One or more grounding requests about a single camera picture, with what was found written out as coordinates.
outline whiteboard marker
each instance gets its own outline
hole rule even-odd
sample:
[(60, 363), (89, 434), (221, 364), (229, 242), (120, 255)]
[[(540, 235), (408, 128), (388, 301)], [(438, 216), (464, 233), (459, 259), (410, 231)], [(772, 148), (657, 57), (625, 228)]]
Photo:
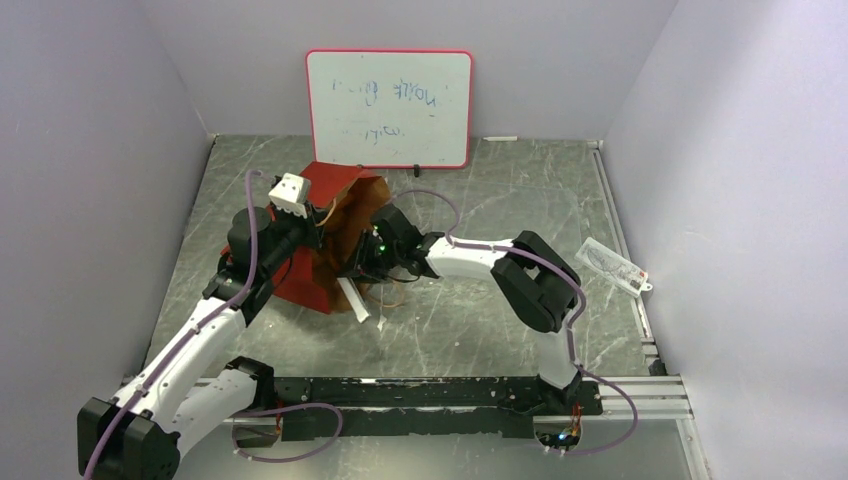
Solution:
[(518, 140), (518, 136), (512, 137), (483, 137), (487, 142), (514, 142)]

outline red whiteboard frame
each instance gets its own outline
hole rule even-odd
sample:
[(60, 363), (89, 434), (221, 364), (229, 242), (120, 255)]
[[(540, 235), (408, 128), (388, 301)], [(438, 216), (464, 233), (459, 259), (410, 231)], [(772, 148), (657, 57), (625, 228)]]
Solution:
[[(468, 75), (468, 135), (465, 139), (465, 162), (462, 165), (449, 165), (449, 166), (424, 166), (421, 165), (422, 169), (425, 168), (434, 168), (434, 169), (458, 169), (465, 168), (468, 166), (468, 162), (471, 161), (471, 101), (474, 98), (474, 56), (471, 55), (471, 52), (468, 50), (462, 49), (414, 49), (414, 48), (313, 48), (306, 52), (306, 55), (303, 57), (303, 66), (304, 70), (306, 70), (306, 91), (309, 96), (309, 125), (312, 129), (312, 153), (314, 155), (313, 160), (316, 162), (320, 162), (318, 160), (318, 151), (315, 149), (315, 119), (312, 114), (312, 87), (309, 84), (309, 55), (318, 52), (343, 52), (343, 53), (461, 53), (464, 55), (468, 55), (468, 59), (471, 61), (471, 68)], [(413, 168), (415, 165), (366, 165), (365, 168)]]

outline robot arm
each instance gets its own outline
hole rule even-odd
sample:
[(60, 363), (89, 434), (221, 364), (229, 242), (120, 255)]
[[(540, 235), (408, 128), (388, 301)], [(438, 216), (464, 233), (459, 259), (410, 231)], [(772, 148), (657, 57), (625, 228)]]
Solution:
[[(300, 246), (320, 248), (323, 232), (316, 225), (328, 213), (308, 204), (308, 188), (308, 181), (287, 175), (271, 192), (272, 208), (255, 209), (258, 265), (254, 281), (243, 300), (201, 329), (198, 321), (232, 299), (248, 278), (252, 232), (247, 210), (235, 215), (227, 235), (229, 251), (222, 255), (218, 273), (180, 332), (109, 402), (92, 398), (80, 411), (80, 472), (106, 425), (139, 391), (143, 396), (128, 410), (107, 443), (94, 478), (148, 478), (151, 472), (171, 478), (180, 459), (226, 418), (245, 409), (275, 406), (273, 368), (242, 357), (228, 364), (212, 383), (193, 387), (213, 359), (250, 325), (268, 301), (275, 287), (274, 274), (295, 250)], [(514, 239), (497, 242), (464, 241), (491, 249), (456, 248), (444, 234), (421, 234), (393, 204), (375, 213), (372, 227), (362, 232), (340, 277), (355, 282), (385, 282), (391, 279), (391, 270), (401, 267), (416, 277), (462, 276), (496, 283), (536, 338), (540, 386), (558, 403), (569, 404), (580, 375), (569, 361), (563, 319), (576, 305), (576, 294), (553, 272), (534, 272), (532, 262), (494, 248), (508, 246), (531, 252), (561, 267), (579, 284), (577, 274), (537, 234), (525, 231)], [(185, 342), (182, 348), (175, 349), (180, 342)], [(145, 388), (145, 379), (157, 369), (162, 370), (161, 375)]]
[(469, 277), (496, 283), (518, 318), (533, 332), (539, 359), (539, 377), (569, 403), (568, 387), (580, 375), (568, 356), (563, 320), (577, 304), (576, 292), (559, 276), (496, 246), (533, 253), (565, 271), (578, 285), (580, 277), (534, 232), (510, 240), (482, 242), (453, 239), (490, 249), (454, 247), (442, 233), (421, 234), (403, 212), (388, 204), (372, 217), (373, 230), (363, 232), (343, 275), (357, 281), (383, 282), (402, 267), (410, 274), (430, 278)]

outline white wall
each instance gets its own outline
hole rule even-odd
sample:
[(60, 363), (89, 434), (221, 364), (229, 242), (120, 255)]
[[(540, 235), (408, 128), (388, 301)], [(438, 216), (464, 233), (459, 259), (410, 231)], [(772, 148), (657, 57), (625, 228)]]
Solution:
[(848, 4), (681, 0), (606, 137), (716, 479), (848, 477)]
[(311, 132), (315, 47), (465, 48), (477, 135), (601, 138), (677, 0), (143, 0), (208, 129)]
[(79, 478), (137, 369), (208, 153), (132, 0), (0, 2), (0, 477)]

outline gray marble surface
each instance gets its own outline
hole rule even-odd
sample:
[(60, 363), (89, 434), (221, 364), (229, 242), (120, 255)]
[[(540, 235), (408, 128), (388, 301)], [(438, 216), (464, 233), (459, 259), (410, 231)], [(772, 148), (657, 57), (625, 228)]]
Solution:
[[(587, 237), (610, 248), (614, 233), (597, 168), (584, 142), (489, 143), (474, 139), (472, 161), (462, 170), (380, 171), (394, 193), (436, 189), (462, 209), (456, 235), (512, 238), (534, 230), (583, 279), (589, 306), (575, 325), (579, 354), (602, 375), (647, 375), (632, 301), (574, 261)], [(309, 137), (220, 136), (212, 150), (186, 228), (174, 276), (151, 342), (148, 361), (190, 315), (215, 273), (232, 215), (245, 205), (248, 168), (297, 173), (312, 159)], [(255, 201), (267, 203), (257, 184)], [(422, 230), (445, 230), (453, 213), (438, 199), (407, 195), (399, 205)], [(380, 287), (372, 292), (381, 295)], [(393, 300), (390, 286), (382, 292)], [(246, 355), (282, 376), (483, 376), (533, 375), (536, 356), (528, 329), (494, 284), (448, 278), (406, 286), (403, 305), (382, 309), (359, 324), (352, 313), (324, 315), (273, 297), (250, 328), (207, 370)], [(385, 322), (379, 326), (380, 316)]]

